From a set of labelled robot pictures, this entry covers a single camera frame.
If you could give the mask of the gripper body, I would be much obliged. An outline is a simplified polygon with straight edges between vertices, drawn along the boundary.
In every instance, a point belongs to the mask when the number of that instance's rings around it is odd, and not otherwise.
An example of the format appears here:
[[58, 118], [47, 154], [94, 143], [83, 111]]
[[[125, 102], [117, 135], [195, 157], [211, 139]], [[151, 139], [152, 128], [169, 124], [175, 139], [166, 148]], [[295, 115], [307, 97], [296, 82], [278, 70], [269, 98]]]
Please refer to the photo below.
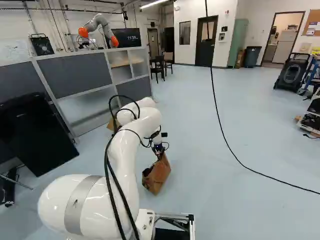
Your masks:
[[156, 131], [150, 136], [150, 140], [153, 143], [152, 151], [154, 153], [163, 153], [165, 151], [165, 147], [163, 146], [162, 138], [167, 138], [167, 132]]

